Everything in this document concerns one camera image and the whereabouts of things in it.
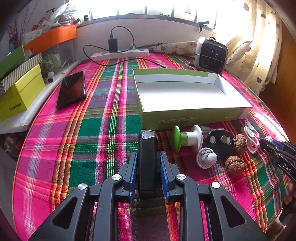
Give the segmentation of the person right hand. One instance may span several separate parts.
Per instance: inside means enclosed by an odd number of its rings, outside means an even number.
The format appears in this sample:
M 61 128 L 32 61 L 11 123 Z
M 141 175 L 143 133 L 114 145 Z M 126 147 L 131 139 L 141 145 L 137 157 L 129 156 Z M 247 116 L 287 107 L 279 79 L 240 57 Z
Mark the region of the person right hand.
M 284 203 L 288 205 L 293 197 L 295 197 L 294 183 L 290 180 L 286 188 Z

